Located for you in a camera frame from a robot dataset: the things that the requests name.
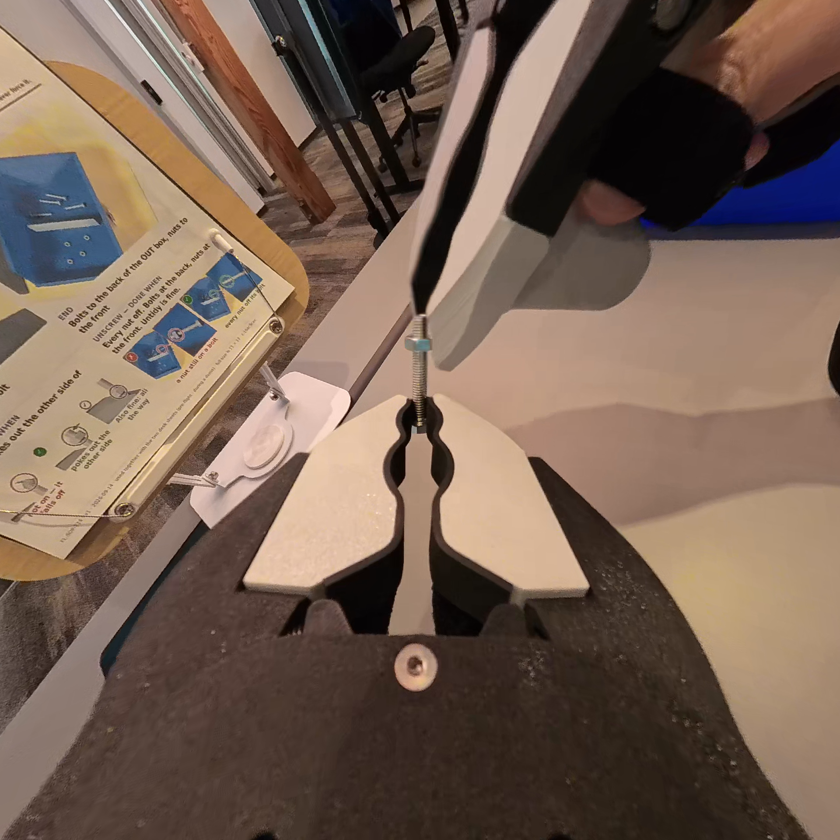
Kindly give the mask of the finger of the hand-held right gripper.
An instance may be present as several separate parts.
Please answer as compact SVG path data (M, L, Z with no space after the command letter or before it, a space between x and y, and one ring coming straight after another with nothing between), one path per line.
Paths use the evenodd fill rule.
M427 306L431 354L441 371L473 353L551 254L579 188L566 185L569 166L561 165L559 185L549 185L547 207L538 200L534 221L515 219L512 203L602 53L602 2L492 2L458 63L481 26L497 33L499 91L474 198L482 186L494 186L500 216L476 259L436 307Z
M496 66L496 30L478 27L458 58L457 78L417 203L408 261L416 319L425 315L429 304L438 305L496 234L498 190L482 186L474 198L498 98Z

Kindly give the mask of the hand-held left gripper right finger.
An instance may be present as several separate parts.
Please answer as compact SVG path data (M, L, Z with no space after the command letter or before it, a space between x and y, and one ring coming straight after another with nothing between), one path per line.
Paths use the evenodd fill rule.
M440 593L454 604L585 596L588 580L523 449L446 395L429 399L428 416Z

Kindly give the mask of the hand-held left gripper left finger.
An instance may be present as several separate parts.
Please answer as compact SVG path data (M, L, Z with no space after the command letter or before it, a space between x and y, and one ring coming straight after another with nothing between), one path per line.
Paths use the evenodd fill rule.
M411 403L396 395L311 450L245 573L254 592L320 596L394 549L403 535Z

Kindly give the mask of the silver threaded bolt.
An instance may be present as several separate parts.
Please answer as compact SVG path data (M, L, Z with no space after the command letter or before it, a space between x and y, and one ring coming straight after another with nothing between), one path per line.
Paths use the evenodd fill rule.
M425 336L429 338L427 319L424 314L417 314L412 322L409 336ZM427 427L427 365L428 353L412 353L412 402L414 407L414 426L418 434L425 434Z

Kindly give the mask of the person's right hand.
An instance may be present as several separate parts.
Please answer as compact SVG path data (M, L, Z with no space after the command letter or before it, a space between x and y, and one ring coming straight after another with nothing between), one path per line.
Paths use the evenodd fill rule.
M680 71L659 68L616 110L576 198L583 217L669 230L737 186L838 142L838 1L754 2Z

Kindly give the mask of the black office chair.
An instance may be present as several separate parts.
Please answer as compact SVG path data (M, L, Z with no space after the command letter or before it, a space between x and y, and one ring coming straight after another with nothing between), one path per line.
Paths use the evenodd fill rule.
M362 92L369 95L371 99L385 101L392 93L398 95L404 116L392 134L391 140L395 147L400 147L405 136L409 136L413 152L413 167L418 167L422 163L418 151L421 125L438 122L444 109L442 105L438 105L414 110L408 101L409 98L416 96L413 74L420 66L427 63L425 56L433 47L434 40L435 33L432 27L419 26L404 35L381 60L362 71L360 76Z

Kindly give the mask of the black screen stand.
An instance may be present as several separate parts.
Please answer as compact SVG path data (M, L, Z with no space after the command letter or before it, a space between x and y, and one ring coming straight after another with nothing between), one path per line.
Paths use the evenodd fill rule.
M373 227L379 241L384 240L403 217L392 200L393 196L419 193L425 184L424 178L411 178L408 175L392 136L387 132L382 116L373 103L363 107L362 121L371 132L384 160L385 172L392 178L390 183L382 180L379 165L369 155L354 126L355 120L332 119L320 102L312 104L310 110L360 197L369 225Z

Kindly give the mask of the large black screen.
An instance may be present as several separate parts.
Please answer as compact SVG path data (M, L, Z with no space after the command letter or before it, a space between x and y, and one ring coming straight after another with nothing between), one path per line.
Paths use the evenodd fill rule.
M252 5L315 120L356 120L359 93L330 3L253 1Z

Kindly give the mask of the wooden pillar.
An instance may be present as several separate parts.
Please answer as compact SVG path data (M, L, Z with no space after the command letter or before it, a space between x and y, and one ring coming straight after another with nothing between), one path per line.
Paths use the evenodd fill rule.
M305 217L311 224L323 223L335 210L332 198L308 167L205 3L162 1L161 5Z

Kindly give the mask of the blue plastic bin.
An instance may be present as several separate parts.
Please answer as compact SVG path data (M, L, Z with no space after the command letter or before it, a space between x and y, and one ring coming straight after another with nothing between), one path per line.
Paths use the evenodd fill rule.
M751 188L736 187L696 222L670 232L643 219L651 238L778 238L832 234L839 222L839 142L786 175Z

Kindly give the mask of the wooden instruction board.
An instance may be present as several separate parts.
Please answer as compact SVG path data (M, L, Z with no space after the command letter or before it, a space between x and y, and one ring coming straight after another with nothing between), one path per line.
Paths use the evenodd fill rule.
M2 578L99 561L308 302L152 111L2 29Z

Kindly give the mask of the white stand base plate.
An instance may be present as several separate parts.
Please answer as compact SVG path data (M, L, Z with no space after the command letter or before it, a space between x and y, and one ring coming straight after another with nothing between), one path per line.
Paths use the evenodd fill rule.
M307 454L350 409L348 391L291 372L269 390L200 475L175 474L170 485L191 488L190 502L208 527L260 488L293 456Z

